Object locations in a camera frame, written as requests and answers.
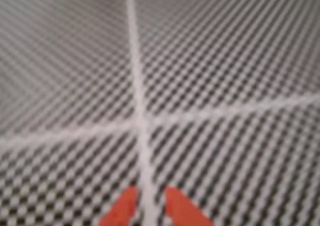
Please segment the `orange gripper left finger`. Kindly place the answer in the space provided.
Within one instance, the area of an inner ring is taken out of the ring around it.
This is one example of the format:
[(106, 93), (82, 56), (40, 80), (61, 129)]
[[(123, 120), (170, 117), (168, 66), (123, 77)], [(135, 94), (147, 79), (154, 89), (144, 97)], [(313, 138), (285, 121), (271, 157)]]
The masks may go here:
[(138, 190), (135, 186), (125, 189), (111, 209), (100, 219), (99, 226), (129, 226), (136, 213)]

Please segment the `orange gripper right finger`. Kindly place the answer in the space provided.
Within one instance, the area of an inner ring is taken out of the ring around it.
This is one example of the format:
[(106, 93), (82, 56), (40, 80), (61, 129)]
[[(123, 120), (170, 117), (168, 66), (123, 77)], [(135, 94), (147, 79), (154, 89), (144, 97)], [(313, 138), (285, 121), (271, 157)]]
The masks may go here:
[(213, 226), (214, 223), (175, 187), (165, 189), (165, 214), (172, 226)]

